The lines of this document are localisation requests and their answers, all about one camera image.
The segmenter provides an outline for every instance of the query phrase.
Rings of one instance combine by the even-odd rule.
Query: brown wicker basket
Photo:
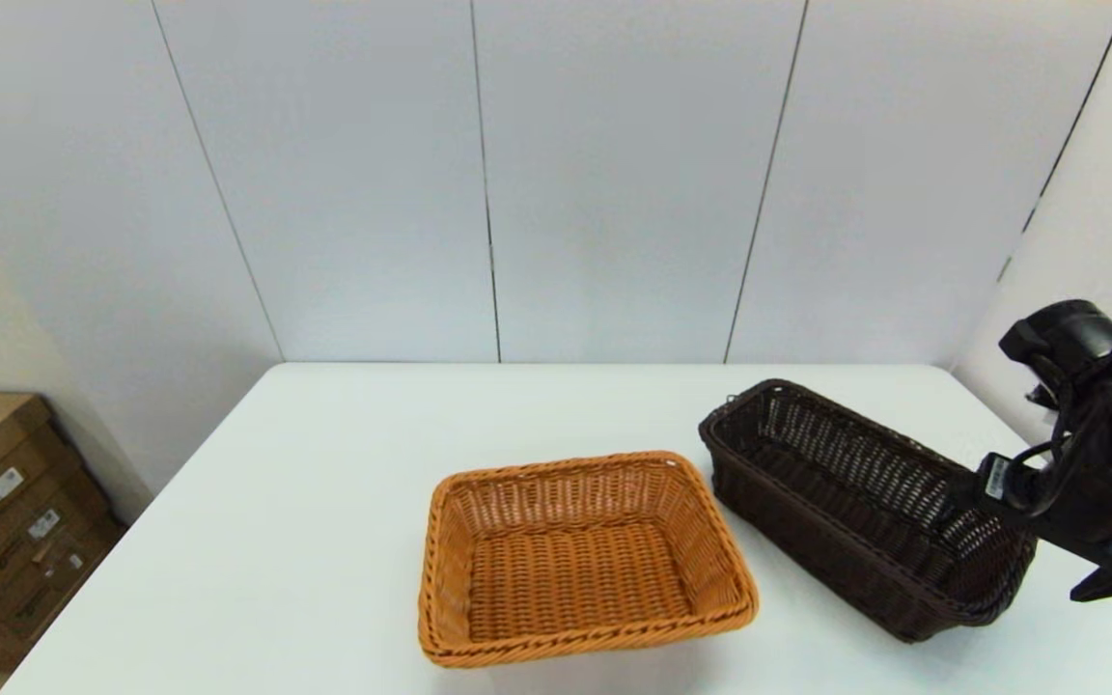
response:
[[[758,384],[698,431],[715,496],[904,642],[990,624],[1032,562],[1027,533],[950,500],[970,470],[797,384]]]
[[[419,643],[443,667],[654,647],[756,612],[709,489],[676,454],[465,471],[433,494]]]

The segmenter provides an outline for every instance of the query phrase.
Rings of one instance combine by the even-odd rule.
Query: black cable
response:
[[[1011,458],[1011,463],[1022,464],[1024,461],[1027,461],[1029,458],[1035,457],[1036,454],[1044,454],[1045,451],[1050,451],[1050,449],[1053,448],[1053,446],[1054,446],[1053,439],[1050,439],[1049,441],[1042,441],[1036,446],[1029,446],[1029,448],[1024,449],[1023,451],[1015,454],[1014,457]]]
[[[1033,363],[1045,361],[1045,368],[1050,370],[1058,370],[1058,366],[1053,361],[1046,359],[1044,356],[1036,356]],[[1079,469],[1079,466],[1063,466],[1063,443],[1070,439],[1066,434],[1066,421],[1072,415],[1072,409],[1075,406],[1075,390],[1072,388],[1072,383],[1070,379],[1063,383],[1063,387],[1059,388],[1056,395],[1058,399],[1058,419],[1054,421],[1054,435],[1050,437],[1048,444],[1048,451],[1053,454],[1054,463],[1051,464],[1050,475],[1053,476],[1053,483],[1045,486],[1041,492],[1041,497],[1036,498],[1036,502],[1032,503],[1027,509],[1024,509],[1024,515],[1027,518],[1039,517],[1050,510],[1050,507],[1054,505],[1054,500],[1058,500],[1058,496],[1063,493],[1066,487],[1066,483],[1072,478],[1072,473]],[[1020,454],[1020,457],[1032,457],[1041,451],[1027,450]]]

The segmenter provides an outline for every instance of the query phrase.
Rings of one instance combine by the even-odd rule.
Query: barcode sticker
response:
[[[14,467],[4,470],[3,475],[0,475],[0,502],[4,500],[8,494],[14,492],[14,488],[19,487],[19,484],[23,483],[23,476],[19,475],[19,471]]]
[[[990,478],[984,481],[984,493],[994,500],[1001,500],[1006,492],[1006,470],[1011,467],[1011,458],[994,457],[990,467]]]
[[[34,520],[30,527],[28,527],[28,536],[31,536],[33,540],[41,540],[46,537],[50,529],[53,529],[59,523],[58,512],[49,509],[44,515],[40,515],[40,518]]]

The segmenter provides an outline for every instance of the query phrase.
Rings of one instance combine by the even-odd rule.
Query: black robotic arm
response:
[[[987,455],[962,503],[1098,565],[1075,602],[1112,596],[1112,320],[1085,300],[1052,304],[1000,346],[1041,379],[1029,398],[1056,409],[1058,421],[1045,444]],[[1045,453],[1048,465],[1027,465]]]

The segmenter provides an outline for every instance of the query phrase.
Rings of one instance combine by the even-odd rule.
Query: wicker basket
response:
[[[676,454],[465,471],[433,494],[419,643],[443,667],[654,647],[756,612],[709,489]]]
[[[797,384],[758,384],[698,431],[719,500],[904,642],[990,624],[1032,562],[1027,533],[950,500],[970,470]]]

